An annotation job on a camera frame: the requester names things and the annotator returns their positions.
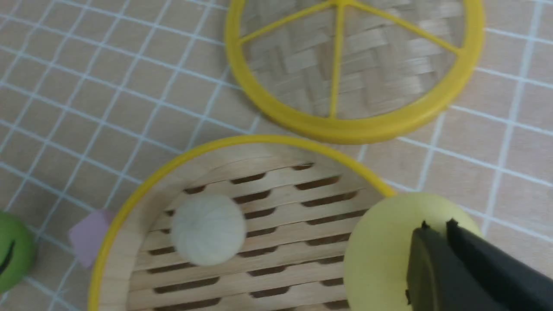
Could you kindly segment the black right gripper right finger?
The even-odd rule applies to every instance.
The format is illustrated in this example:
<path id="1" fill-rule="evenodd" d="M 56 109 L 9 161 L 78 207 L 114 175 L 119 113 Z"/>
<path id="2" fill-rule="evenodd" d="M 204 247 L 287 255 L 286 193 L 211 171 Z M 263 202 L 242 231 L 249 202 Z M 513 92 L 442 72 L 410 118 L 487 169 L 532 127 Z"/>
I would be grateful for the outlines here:
<path id="1" fill-rule="evenodd" d="M 446 223 L 448 243 L 476 282 L 508 311 L 551 311 L 553 282 L 537 270 L 461 227 Z"/>

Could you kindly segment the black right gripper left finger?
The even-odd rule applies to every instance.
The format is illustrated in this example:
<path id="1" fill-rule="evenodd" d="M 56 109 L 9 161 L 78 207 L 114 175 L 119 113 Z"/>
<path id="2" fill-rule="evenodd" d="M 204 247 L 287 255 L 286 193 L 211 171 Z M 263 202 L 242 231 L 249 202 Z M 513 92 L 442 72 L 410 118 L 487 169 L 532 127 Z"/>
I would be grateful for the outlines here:
<path id="1" fill-rule="evenodd" d="M 423 221 L 413 230 L 407 266 L 413 311 L 505 311 L 473 278 L 448 242 Z"/>

